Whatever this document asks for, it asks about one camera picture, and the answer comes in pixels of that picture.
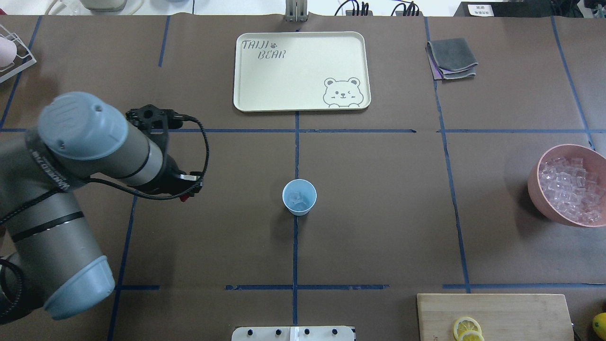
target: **black cable bundle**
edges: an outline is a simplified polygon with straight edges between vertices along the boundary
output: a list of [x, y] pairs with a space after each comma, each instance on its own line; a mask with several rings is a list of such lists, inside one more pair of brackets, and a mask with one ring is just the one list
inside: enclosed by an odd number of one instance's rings
[[397, 0], [400, 3], [396, 5], [396, 7], [393, 8], [393, 11], [391, 11], [391, 16], [394, 15], [394, 13], [396, 13], [396, 10], [398, 9], [398, 7], [403, 6], [404, 9], [402, 10], [402, 16], [419, 16], [419, 13], [421, 12], [421, 10], [419, 9], [419, 6], [417, 4], [415, 4], [414, 1], [403, 1], [403, 0]]
[[353, 16], [367, 16], [368, 15], [368, 3], [367, 2], [364, 3], [364, 1], [362, 1], [362, 6], [360, 6], [360, 3], [358, 3], [358, 0], [346, 0], [339, 6], [339, 8], [337, 8], [337, 11], [335, 12], [335, 16], [337, 14], [339, 14], [339, 11], [348, 2], [351, 2], [352, 6], [353, 6], [353, 8], [351, 9]]

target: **tray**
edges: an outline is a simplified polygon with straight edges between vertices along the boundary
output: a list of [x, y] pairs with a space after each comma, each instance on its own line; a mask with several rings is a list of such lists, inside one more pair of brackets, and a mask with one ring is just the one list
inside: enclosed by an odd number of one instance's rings
[[358, 32], [241, 35], [233, 104], [243, 112], [368, 107], [364, 37]]

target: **gray towel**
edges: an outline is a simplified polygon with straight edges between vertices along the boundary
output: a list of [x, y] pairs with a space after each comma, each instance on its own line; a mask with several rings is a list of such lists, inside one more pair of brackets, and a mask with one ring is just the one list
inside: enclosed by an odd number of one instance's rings
[[478, 60], [465, 38], [428, 41], [425, 49], [434, 79], [458, 79], [476, 74]]

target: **table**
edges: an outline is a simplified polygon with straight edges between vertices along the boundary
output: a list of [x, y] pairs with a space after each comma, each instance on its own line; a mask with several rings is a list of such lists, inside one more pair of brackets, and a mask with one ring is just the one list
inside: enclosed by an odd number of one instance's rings
[[[419, 292], [561, 293], [579, 334], [591, 335], [606, 294], [606, 230], [546, 220], [526, 179], [557, 144], [606, 153], [606, 21], [312, 15], [291, 24], [180, 13], [1, 23], [38, 63], [0, 84], [0, 140], [78, 90], [122, 112], [152, 103], [196, 116], [211, 147], [205, 186], [186, 203], [97, 184], [76, 191], [116, 291], [60, 322], [38, 310], [3, 326], [5, 339], [229, 340], [237, 326], [349, 325], [358, 340], [415, 340]], [[295, 30], [365, 37], [369, 108], [233, 107], [236, 38]], [[455, 37], [468, 39], [478, 75], [435, 82], [425, 43]], [[169, 153], [200, 170], [201, 134], [185, 128], [171, 133]], [[280, 197], [296, 177], [318, 190], [298, 219]]]

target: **blue tape line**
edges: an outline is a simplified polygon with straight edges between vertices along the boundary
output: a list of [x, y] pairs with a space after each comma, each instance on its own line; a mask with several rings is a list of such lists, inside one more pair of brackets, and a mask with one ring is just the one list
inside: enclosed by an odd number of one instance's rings
[[162, 49], [160, 50], [160, 59], [158, 60], [158, 67], [162, 67], [164, 61], [164, 49], [166, 48], [166, 38], [168, 37], [168, 25], [170, 24], [170, 15], [166, 16], [166, 24], [164, 25], [164, 38], [162, 39]]
[[383, 290], [389, 288], [388, 284], [360, 284], [360, 285], [299, 285], [299, 290]]
[[130, 219], [128, 220], [128, 229], [126, 231], [126, 239], [124, 240], [124, 250], [122, 252], [122, 263], [120, 264], [120, 272], [118, 274], [118, 284], [116, 285], [116, 296], [114, 298], [114, 306], [112, 309], [112, 320], [110, 329], [107, 332], [107, 341], [113, 340], [114, 330], [116, 328], [116, 318], [118, 316], [118, 306], [120, 304], [120, 293], [122, 292], [122, 280], [124, 279], [124, 269], [126, 268], [126, 258], [128, 257], [128, 246], [130, 245], [130, 235], [133, 230], [133, 222], [135, 220], [135, 207], [137, 205], [137, 197], [133, 196], [133, 204], [130, 208]]
[[[427, 17], [425, 19], [425, 34], [427, 35], [427, 41], [431, 41], [429, 32], [429, 21]], [[452, 198], [454, 207], [454, 219], [456, 221], [457, 236], [459, 239], [459, 253], [461, 255], [461, 267], [463, 269], [463, 279], [465, 280], [465, 291], [471, 293], [471, 287], [469, 285], [469, 272], [467, 271], [467, 258], [465, 257], [465, 246], [463, 244], [463, 233], [461, 231], [461, 219], [459, 218], [459, 206], [456, 201], [455, 182], [453, 180], [452, 168], [450, 166], [450, 155], [448, 154], [448, 141], [446, 140], [446, 130], [444, 125], [444, 116], [442, 114], [442, 105], [440, 104], [440, 98], [438, 96], [438, 82], [433, 81], [433, 91], [436, 96], [436, 107], [438, 108], [439, 119], [440, 119], [440, 135], [442, 135], [442, 145], [444, 146], [444, 157], [446, 159], [446, 171], [448, 172], [448, 184], [450, 185], [450, 196]]]
[[294, 133], [294, 129], [205, 129], [208, 133]]
[[566, 57], [564, 56], [564, 50], [562, 50], [562, 45], [560, 44], [560, 36], [558, 35], [558, 28], [556, 27], [556, 20], [553, 15], [551, 16], [551, 27], [553, 28], [553, 35], [556, 37], [556, 44], [558, 45], [558, 50], [560, 51], [560, 58], [562, 58], [562, 64], [564, 65], [564, 70], [566, 71], [566, 77], [568, 77], [570, 90], [572, 90], [572, 95], [574, 97], [574, 101], [576, 102], [576, 107], [577, 109], [579, 109], [579, 113], [581, 114], [581, 121], [583, 122], [583, 127], [585, 128], [585, 132], [587, 133], [589, 146], [593, 150], [596, 150], [595, 144], [593, 144], [593, 138], [589, 133], [589, 126], [587, 125], [587, 120], [585, 119], [585, 113], [583, 112], [583, 108], [581, 107], [579, 96], [576, 93], [576, 87], [574, 86], [572, 76], [570, 76], [570, 70], [568, 69], [568, 63], [566, 62]]
[[292, 285], [226, 285], [225, 290], [292, 290]]
[[[38, 20], [36, 21], [36, 27], [34, 27], [34, 32], [32, 32], [32, 37], [30, 38], [30, 43], [27, 45], [27, 48], [32, 50], [32, 46], [34, 45], [34, 40], [36, 40], [36, 35], [38, 34], [38, 28], [40, 28], [40, 22], [42, 22], [42, 16], [38, 16]], [[10, 105], [13, 102], [13, 97], [15, 96], [15, 92], [17, 91], [17, 86], [19, 85], [19, 80], [21, 79], [22, 72], [17, 74], [15, 78], [15, 83], [13, 84], [13, 88], [10, 91], [10, 95], [8, 96], [8, 101], [6, 103], [6, 107], [4, 108], [4, 113], [2, 114], [2, 118], [0, 118], [0, 129], [4, 126], [4, 122], [6, 121], [6, 117], [8, 116], [8, 111], [10, 110]]]
[[114, 334], [114, 330], [116, 329], [116, 316], [118, 315], [118, 305], [120, 303], [120, 293], [122, 291], [116, 289], [115, 293], [116, 296], [114, 296], [114, 306], [112, 309], [112, 321], [110, 322], [110, 329], [107, 332], [107, 341], [112, 341], [113, 340], [113, 334]]
[[[388, 284], [346, 284], [346, 285], [300, 285], [297, 290], [383, 290], [389, 288]], [[293, 285], [226, 285], [225, 290], [292, 290]]]
[[583, 129], [443, 129], [444, 133], [586, 133]]
[[301, 133], [416, 133], [413, 129], [301, 129]]
[[296, 326], [299, 323], [299, 217], [295, 215], [293, 221], [293, 326]]
[[430, 42], [431, 36], [429, 34], [429, 21], [427, 20], [426, 16], [424, 16], [423, 19], [425, 19], [425, 36], [427, 37], [427, 42]]
[[295, 112], [295, 179], [299, 178], [299, 112]]
[[159, 285], [123, 285], [120, 290], [160, 290]]
[[[152, 132], [161, 133], [162, 129], [152, 129]], [[199, 128], [169, 129], [171, 133], [200, 133]], [[294, 133], [294, 129], [207, 129], [207, 133]]]
[[[603, 283], [511, 283], [511, 284], [471, 284], [472, 289], [527, 289], [527, 288], [606, 288]], [[464, 284], [444, 284], [442, 289], [465, 289]]]
[[7, 133], [23, 133], [27, 131], [27, 129], [23, 129], [23, 128], [5, 128], [5, 129], [0, 129], [0, 132], [7, 132]]

